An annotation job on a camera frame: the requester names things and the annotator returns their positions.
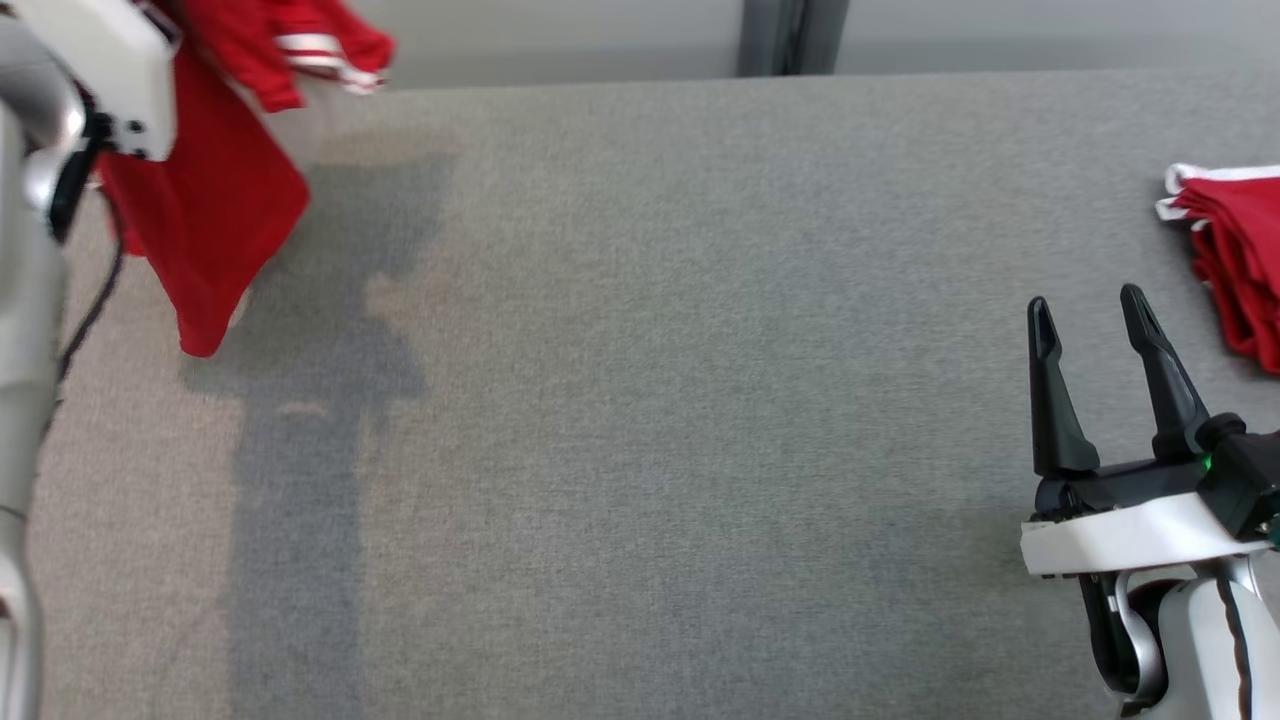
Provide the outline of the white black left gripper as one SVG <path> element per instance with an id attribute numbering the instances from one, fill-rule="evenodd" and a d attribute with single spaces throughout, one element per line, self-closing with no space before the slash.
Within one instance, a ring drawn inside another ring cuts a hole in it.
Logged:
<path id="1" fill-rule="evenodd" d="M 116 146 L 165 161 L 177 137 L 177 24 L 151 1 L 10 1 L 15 18 L 114 119 Z"/>

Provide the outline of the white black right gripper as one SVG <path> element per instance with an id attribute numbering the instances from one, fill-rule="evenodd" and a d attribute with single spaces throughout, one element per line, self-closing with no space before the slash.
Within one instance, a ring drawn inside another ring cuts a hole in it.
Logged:
<path id="1" fill-rule="evenodd" d="M 1029 396 L 1033 468 L 1042 478 L 1036 511 L 1021 524 L 1020 537 L 1033 577 L 1190 565 L 1266 547 L 1263 538 L 1235 538 L 1197 495 L 1208 465 L 1199 459 L 1196 433 L 1208 411 L 1139 286 L 1121 288 L 1121 307 L 1146 373 L 1156 424 L 1153 455 L 1190 461 L 1100 469 L 1098 451 L 1085 438 L 1061 372 L 1062 345 L 1050 305 L 1034 297 L 1027 307 Z"/>

